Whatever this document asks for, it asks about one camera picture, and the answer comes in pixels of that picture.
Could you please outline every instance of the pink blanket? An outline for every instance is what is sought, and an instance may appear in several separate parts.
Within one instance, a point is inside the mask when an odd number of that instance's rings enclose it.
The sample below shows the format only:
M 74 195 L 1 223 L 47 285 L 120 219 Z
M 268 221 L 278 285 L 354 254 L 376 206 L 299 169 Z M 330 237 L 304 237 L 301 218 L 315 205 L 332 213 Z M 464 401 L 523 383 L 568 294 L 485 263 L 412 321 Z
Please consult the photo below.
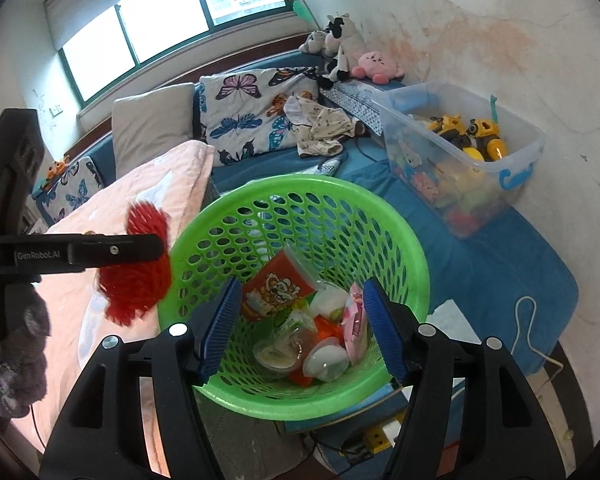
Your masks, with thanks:
M 169 244 L 172 246 L 200 211 L 213 158 L 213 147 L 196 140 L 185 142 L 99 191 L 48 232 L 124 234 L 128 205 L 135 200 L 149 200 L 171 216 Z M 154 337 L 159 332 L 155 309 L 143 319 L 136 319 L 131 327 L 119 327 L 106 320 L 106 302 L 96 292 L 95 278 L 96 271 L 90 269 L 81 274 L 45 276 L 37 286 L 51 320 L 51 337 L 45 349 L 48 391 L 46 397 L 32 407 L 40 439 L 45 445 L 82 368 L 105 336 L 117 334 L 124 341 L 133 341 Z M 143 385 L 145 389 L 151 390 L 150 381 Z M 143 409 L 143 418 L 152 469 L 168 474 L 155 410 L 150 409 L 152 396 L 142 396 L 142 399 L 143 408 L 149 408 Z M 27 440 L 43 451 L 31 414 L 14 419 L 13 423 Z

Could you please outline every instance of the window frame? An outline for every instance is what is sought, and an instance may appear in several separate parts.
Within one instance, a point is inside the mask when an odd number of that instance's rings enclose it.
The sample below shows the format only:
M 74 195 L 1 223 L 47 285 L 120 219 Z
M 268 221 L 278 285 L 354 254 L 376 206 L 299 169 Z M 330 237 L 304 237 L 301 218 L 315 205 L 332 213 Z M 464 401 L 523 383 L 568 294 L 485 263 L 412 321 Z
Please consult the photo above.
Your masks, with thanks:
M 134 67 L 127 70 L 125 73 L 123 73 L 122 75 L 120 75 L 119 77 L 114 79 L 112 82 L 107 84 L 104 88 L 102 88 L 101 90 L 99 90 L 93 96 L 89 97 L 86 100 L 82 97 L 82 93 L 80 92 L 78 83 L 76 82 L 76 80 L 74 78 L 74 74 L 72 73 L 71 67 L 69 66 L 69 62 L 67 61 L 66 55 L 64 54 L 64 49 L 61 48 L 60 50 L 58 50 L 58 54 L 60 56 L 60 61 L 62 63 L 62 68 L 64 69 L 64 73 L 69 81 L 69 85 L 72 88 L 72 91 L 74 92 L 75 98 L 77 99 L 78 104 L 80 105 L 80 109 L 84 109 L 85 107 L 87 107 L 88 105 L 90 105 L 91 103 L 93 103 L 94 101 L 99 99 L 100 97 L 102 97 L 104 94 L 106 94 L 106 92 L 111 90 L 113 87 L 115 87 L 119 83 L 123 82 L 125 79 L 127 79 L 129 76 L 131 76 L 138 70 L 151 64 L 152 62 L 156 61 L 157 59 L 160 59 L 161 57 L 166 56 L 166 55 L 170 54 L 171 52 L 174 52 L 175 50 L 182 48 L 183 46 L 187 46 L 188 44 L 202 40 L 203 38 L 207 38 L 207 37 L 215 34 L 216 32 L 221 32 L 222 30 L 227 30 L 228 28 L 236 27 L 237 25 L 242 25 L 243 23 L 247 23 L 252 20 L 257 20 L 259 18 L 265 18 L 267 16 L 275 16 L 276 14 L 282 14 L 283 12 L 293 12 L 293 1 L 285 0 L 285 5 L 283 7 L 277 7 L 275 9 L 261 10 L 260 12 L 254 12 L 253 14 L 248 14 L 247 16 L 241 16 L 240 18 L 235 18 L 234 20 L 230 20 L 228 22 L 224 22 L 224 23 L 220 23 L 219 25 L 216 25 L 214 23 L 213 18 L 211 17 L 211 12 L 209 11 L 209 6 L 208 6 L 208 3 L 206 2 L 206 0 L 199 0 L 199 1 L 200 1 L 200 6 L 202 7 L 202 12 L 205 16 L 206 25 L 208 27 L 208 30 L 205 32 L 202 32 L 201 34 L 193 36 L 191 38 L 187 38 L 186 40 L 181 41 L 180 43 L 177 43 L 173 46 L 170 46 L 169 48 L 159 52 L 158 54 L 155 54 L 155 56 L 150 57 L 149 59 L 147 59 L 146 61 L 143 61 L 142 63 L 139 62 L 138 55 L 136 54 L 136 51 L 134 49 L 131 38 L 129 38 L 129 34 L 126 31 L 125 22 L 122 17 L 122 14 L 120 13 L 120 5 L 116 4 L 114 6 L 114 8 L 116 10 L 116 16 L 118 17 L 118 23 L 120 24 L 120 28 L 122 29 L 122 34 L 125 37 L 126 46 L 128 47 L 129 52 L 131 53 L 131 57 L 134 60 Z

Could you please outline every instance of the pink plush toy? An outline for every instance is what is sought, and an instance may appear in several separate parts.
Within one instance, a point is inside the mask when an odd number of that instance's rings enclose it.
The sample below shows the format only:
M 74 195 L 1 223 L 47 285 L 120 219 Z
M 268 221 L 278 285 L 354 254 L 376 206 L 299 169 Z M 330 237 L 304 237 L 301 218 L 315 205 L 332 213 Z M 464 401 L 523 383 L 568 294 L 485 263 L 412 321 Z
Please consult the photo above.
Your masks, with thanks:
M 403 77 L 404 71 L 393 59 L 376 51 L 360 56 L 358 66 L 351 69 L 351 75 L 358 79 L 368 77 L 377 85 L 388 85 L 389 80 Z

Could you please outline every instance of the wall outlet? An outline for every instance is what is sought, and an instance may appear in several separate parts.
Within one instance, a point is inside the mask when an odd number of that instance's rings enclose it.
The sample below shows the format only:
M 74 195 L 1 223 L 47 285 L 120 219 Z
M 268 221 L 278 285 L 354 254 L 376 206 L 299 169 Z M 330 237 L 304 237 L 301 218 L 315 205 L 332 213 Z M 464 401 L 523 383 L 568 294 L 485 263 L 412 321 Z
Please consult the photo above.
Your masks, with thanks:
M 52 117 L 58 117 L 58 115 L 60 115 L 63 112 L 63 110 L 60 105 L 56 105 L 49 108 L 49 112 L 51 113 Z

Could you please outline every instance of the stuffed animal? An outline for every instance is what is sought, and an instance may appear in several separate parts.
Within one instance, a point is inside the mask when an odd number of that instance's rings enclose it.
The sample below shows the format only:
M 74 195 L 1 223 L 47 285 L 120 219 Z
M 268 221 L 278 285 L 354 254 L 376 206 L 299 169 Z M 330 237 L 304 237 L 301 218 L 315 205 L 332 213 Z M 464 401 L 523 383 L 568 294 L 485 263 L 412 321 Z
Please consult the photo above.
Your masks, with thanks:
M 298 50 L 304 54 L 324 55 L 324 40 L 327 37 L 327 32 L 324 30 L 316 30 L 309 34 L 306 41 L 300 45 Z
M 331 88 L 336 81 L 346 81 L 350 77 L 350 70 L 358 65 L 358 59 L 368 47 L 358 32 L 356 25 L 348 14 L 342 16 L 328 16 L 329 33 L 324 40 L 325 53 L 335 57 L 328 64 L 328 74 L 318 78 L 318 85 L 322 88 Z
M 69 156 L 67 155 L 64 160 L 55 161 L 52 166 L 49 167 L 49 170 L 46 172 L 46 180 L 43 184 L 43 189 L 49 191 L 51 189 L 51 183 L 56 176 L 61 174 L 68 167 Z
M 377 85 L 388 85 L 391 79 L 404 77 L 404 70 L 382 52 L 367 52 L 360 56 L 358 65 L 351 69 L 351 75 L 358 79 L 368 77 Z

